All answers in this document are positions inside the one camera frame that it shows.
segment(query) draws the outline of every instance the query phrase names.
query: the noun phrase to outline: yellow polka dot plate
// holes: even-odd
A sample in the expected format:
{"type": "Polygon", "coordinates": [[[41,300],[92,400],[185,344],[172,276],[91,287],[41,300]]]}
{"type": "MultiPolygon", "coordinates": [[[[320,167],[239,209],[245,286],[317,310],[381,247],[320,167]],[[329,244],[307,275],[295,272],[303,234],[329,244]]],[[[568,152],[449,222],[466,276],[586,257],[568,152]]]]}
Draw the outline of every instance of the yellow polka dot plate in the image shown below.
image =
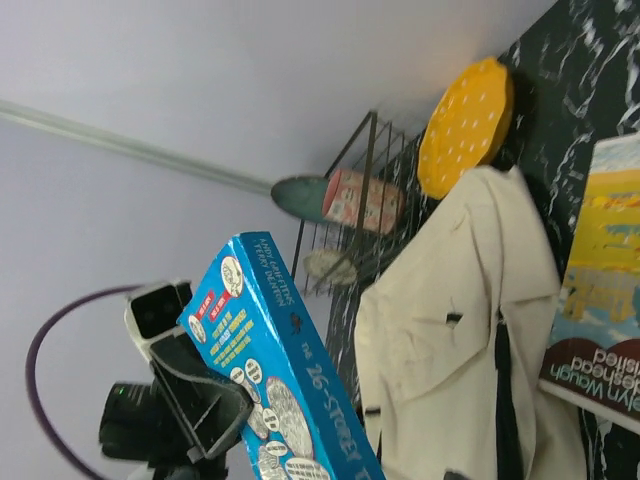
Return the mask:
{"type": "Polygon", "coordinates": [[[443,198],[465,171],[490,163],[504,142],[513,111],[513,83],[495,58],[471,65],[447,89],[420,145],[422,191],[443,198]]]}

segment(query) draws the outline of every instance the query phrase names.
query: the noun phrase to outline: beige cloth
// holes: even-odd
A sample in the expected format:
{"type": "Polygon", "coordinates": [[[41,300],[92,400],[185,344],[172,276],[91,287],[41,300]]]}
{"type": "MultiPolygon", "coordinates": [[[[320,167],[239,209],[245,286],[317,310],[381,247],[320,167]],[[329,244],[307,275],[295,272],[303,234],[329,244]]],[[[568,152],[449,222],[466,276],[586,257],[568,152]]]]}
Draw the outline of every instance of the beige cloth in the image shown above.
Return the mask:
{"type": "Polygon", "coordinates": [[[356,363],[367,436],[389,480],[455,471],[495,480],[494,339],[511,339],[512,393],[528,480],[584,480],[577,409],[537,388],[557,272],[521,173],[465,174],[362,295],[356,363]],[[463,314],[447,324],[450,312],[463,314]]]}

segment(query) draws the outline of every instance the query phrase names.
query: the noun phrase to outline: book cover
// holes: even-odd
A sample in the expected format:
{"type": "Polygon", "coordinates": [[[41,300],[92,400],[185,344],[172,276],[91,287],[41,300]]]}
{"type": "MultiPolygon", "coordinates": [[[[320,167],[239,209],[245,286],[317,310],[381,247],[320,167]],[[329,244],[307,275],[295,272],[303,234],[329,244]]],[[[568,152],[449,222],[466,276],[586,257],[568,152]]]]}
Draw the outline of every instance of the book cover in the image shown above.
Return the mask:
{"type": "Polygon", "coordinates": [[[640,434],[640,134],[594,147],[540,387],[640,434]]]}

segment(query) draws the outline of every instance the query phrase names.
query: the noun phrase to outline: white pipe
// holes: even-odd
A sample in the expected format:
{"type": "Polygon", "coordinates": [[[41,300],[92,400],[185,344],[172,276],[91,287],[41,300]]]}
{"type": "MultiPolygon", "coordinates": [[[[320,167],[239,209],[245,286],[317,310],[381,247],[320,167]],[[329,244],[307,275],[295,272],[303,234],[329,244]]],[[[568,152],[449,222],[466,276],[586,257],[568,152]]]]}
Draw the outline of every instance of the white pipe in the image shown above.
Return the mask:
{"type": "Polygon", "coordinates": [[[56,115],[0,100],[0,118],[71,138],[89,145],[144,160],[182,173],[212,180],[246,192],[268,196],[271,183],[235,170],[212,165],[201,159],[181,155],[106,130],[90,127],[56,115]]]}

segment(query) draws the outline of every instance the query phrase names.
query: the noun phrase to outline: cable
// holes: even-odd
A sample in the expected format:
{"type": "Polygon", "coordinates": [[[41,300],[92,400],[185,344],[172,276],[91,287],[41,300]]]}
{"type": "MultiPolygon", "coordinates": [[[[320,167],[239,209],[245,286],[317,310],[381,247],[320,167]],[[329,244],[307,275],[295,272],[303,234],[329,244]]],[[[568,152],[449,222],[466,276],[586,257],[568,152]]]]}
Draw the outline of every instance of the cable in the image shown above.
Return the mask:
{"type": "Polygon", "coordinates": [[[27,383],[27,395],[29,397],[29,403],[31,405],[31,410],[33,411],[36,420],[38,421],[38,425],[42,428],[44,434],[47,436],[49,441],[56,448],[58,453],[62,455],[76,470],[80,473],[84,474],[86,477],[91,478],[93,480],[108,480],[106,477],[97,473],[91,467],[89,467],[86,463],[84,463],[62,440],[54,426],[51,424],[49,417],[44,411],[42,406],[42,401],[40,400],[40,395],[38,393],[38,386],[36,382],[36,362],[38,360],[38,352],[40,350],[40,346],[44,341],[47,333],[51,330],[56,323],[58,323],[62,318],[64,318],[67,314],[72,312],[78,307],[86,305],[87,303],[91,303],[95,300],[98,300],[103,297],[108,297],[111,295],[121,295],[123,293],[131,292],[132,290],[136,290],[140,288],[140,285],[126,285],[114,288],[108,288],[105,290],[100,290],[98,292],[91,293],[82,298],[79,298],[75,302],[68,304],[66,307],[58,310],[56,313],[49,318],[42,327],[38,330],[35,337],[31,341],[31,345],[29,346],[29,352],[27,353],[27,360],[25,362],[25,380],[27,383]]]}

